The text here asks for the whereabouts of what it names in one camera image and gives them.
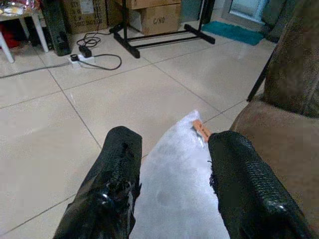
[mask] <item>white cloth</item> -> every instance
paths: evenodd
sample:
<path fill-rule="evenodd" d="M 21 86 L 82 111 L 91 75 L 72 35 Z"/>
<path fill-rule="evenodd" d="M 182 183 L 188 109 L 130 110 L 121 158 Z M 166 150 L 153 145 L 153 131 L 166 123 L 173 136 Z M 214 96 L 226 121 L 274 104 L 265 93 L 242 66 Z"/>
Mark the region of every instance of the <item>white cloth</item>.
<path fill-rule="evenodd" d="M 141 167 L 132 239 L 228 239 L 209 185 L 210 154 L 192 128 L 191 112 L 170 128 Z"/>

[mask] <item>black cable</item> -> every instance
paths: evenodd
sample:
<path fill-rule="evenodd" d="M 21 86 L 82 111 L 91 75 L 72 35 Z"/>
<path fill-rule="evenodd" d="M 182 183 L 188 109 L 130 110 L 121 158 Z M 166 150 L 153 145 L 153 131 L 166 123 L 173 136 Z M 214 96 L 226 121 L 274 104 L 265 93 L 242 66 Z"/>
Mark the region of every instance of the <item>black cable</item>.
<path fill-rule="evenodd" d="M 57 68 L 57 67 L 67 66 L 67 65 L 70 65 L 70 64 L 71 64 L 71 62 L 66 62 L 66 63 L 59 64 L 59 65 L 55 65 L 55 66 L 44 66 L 44 67 L 35 68 L 35 69 L 32 69 L 32 70 L 26 70 L 26 71 L 21 71 L 21 72 L 13 73 L 13 74 L 6 75 L 6 76 L 0 76 L 0 79 L 6 78 L 6 77 L 11 77 L 11 76 L 22 75 L 22 74 L 29 73 L 29 72 L 33 72 L 33 71 L 39 71 L 39 70 L 44 70 L 44 69 L 50 69 L 50 68 Z"/>
<path fill-rule="evenodd" d="M 93 48 L 95 47 L 97 44 L 99 44 L 101 42 L 101 38 L 100 37 L 97 37 L 96 35 L 104 35 L 104 36 L 108 36 L 108 35 L 111 35 L 112 33 L 100 33 L 99 30 L 100 30 L 100 23 L 101 23 L 101 19 L 100 19 L 100 16 L 99 16 L 99 13 L 98 13 L 98 2 L 96 1 L 95 2 L 95 7 L 96 7 L 96 14 L 97 14 L 97 17 L 98 17 L 98 27 L 97 27 L 97 30 L 96 32 L 88 32 L 84 35 L 84 37 L 80 40 L 78 40 L 76 42 L 76 44 L 78 46 L 86 46 L 87 48 Z"/>
<path fill-rule="evenodd" d="M 100 37 L 97 37 L 96 35 L 104 35 L 104 36 L 107 36 L 107 35 L 111 35 L 112 32 L 109 32 L 109 33 L 100 33 L 99 30 L 100 30 L 100 23 L 101 23 L 101 19 L 100 19 L 100 15 L 99 15 L 99 12 L 98 12 L 98 2 L 96 1 L 95 2 L 95 10 L 96 10 L 96 14 L 97 14 L 97 17 L 98 17 L 98 27 L 97 27 L 97 31 L 96 32 L 88 32 L 84 35 L 84 37 L 80 40 L 78 40 L 76 42 L 76 44 L 81 47 L 81 46 L 84 46 L 84 47 L 87 47 L 88 49 L 89 48 L 93 48 L 95 46 L 97 46 L 97 44 L 99 44 L 101 42 L 101 38 Z M 95 67 L 95 68 L 98 68 L 98 69 L 101 69 L 101 70 L 107 70 L 107 71 L 114 71 L 114 70 L 117 70 L 120 68 L 120 66 L 122 65 L 122 59 L 120 56 L 118 55 L 114 55 L 114 54 L 100 54 L 100 55 L 97 55 L 97 56 L 94 56 L 94 57 L 100 57 L 100 56 L 113 56 L 113 57 L 117 57 L 119 60 L 120 60 L 120 63 L 117 67 L 115 68 L 106 68 L 106 67 L 102 67 L 102 66 L 97 66 L 97 65 L 93 65 L 93 64 L 89 64 L 87 62 L 84 62 L 84 61 L 80 61 L 78 60 L 78 62 L 81 62 L 85 65 L 88 65 L 88 66 L 92 66 L 92 67 Z"/>
<path fill-rule="evenodd" d="M 102 66 L 97 66 L 97 65 L 89 64 L 89 63 L 87 63 L 87 62 L 80 61 L 80 60 L 79 60 L 78 62 L 81 62 L 81 63 L 83 63 L 83 64 L 85 64 L 85 65 L 88 65 L 88 66 L 96 67 L 96 68 L 101 69 L 101 70 L 107 70 L 107 71 L 117 70 L 117 69 L 119 69 L 120 66 L 122 65 L 122 59 L 121 59 L 121 57 L 118 56 L 118 55 L 114 55 L 114 54 L 100 54 L 100 55 L 94 56 L 94 58 L 95 58 L 95 57 L 100 57 L 100 56 L 114 56 L 114 57 L 117 57 L 117 58 L 120 60 L 120 63 L 119 63 L 119 65 L 118 65 L 117 67 L 115 67 L 115 68 L 106 68 L 106 67 L 102 67 Z"/>

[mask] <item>orange tag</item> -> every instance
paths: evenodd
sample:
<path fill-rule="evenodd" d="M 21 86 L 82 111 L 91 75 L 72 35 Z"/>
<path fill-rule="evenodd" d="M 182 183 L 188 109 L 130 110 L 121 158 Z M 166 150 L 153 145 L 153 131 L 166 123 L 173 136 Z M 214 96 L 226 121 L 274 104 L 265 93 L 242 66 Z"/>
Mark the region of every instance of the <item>orange tag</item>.
<path fill-rule="evenodd" d="M 208 142 L 208 139 L 211 135 L 211 132 L 206 128 L 200 120 L 193 121 L 194 129 L 203 136 L 205 143 Z"/>

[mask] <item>black plastic wrap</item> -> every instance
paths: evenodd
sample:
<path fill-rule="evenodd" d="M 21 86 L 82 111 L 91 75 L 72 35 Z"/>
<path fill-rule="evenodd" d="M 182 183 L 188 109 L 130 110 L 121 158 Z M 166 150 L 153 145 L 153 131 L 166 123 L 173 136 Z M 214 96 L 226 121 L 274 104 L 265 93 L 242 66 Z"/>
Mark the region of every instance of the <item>black plastic wrap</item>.
<path fill-rule="evenodd" d="M 208 145 L 211 185 L 232 239 L 318 238 L 248 139 L 226 131 L 212 134 Z"/>
<path fill-rule="evenodd" d="M 102 151 L 68 205 L 54 239 L 126 239 L 140 194 L 142 137 L 112 129 Z"/>

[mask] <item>teal mat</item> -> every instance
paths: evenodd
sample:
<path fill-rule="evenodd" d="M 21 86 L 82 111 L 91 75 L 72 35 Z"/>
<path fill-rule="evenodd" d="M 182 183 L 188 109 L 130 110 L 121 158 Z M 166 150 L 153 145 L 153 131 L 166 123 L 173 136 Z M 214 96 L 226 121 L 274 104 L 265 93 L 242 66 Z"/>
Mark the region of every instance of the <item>teal mat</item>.
<path fill-rule="evenodd" d="M 257 45 L 264 38 L 263 34 L 261 33 L 250 31 L 240 26 L 225 24 L 218 21 L 213 21 L 205 24 L 202 30 L 236 41 L 245 42 L 253 46 Z"/>

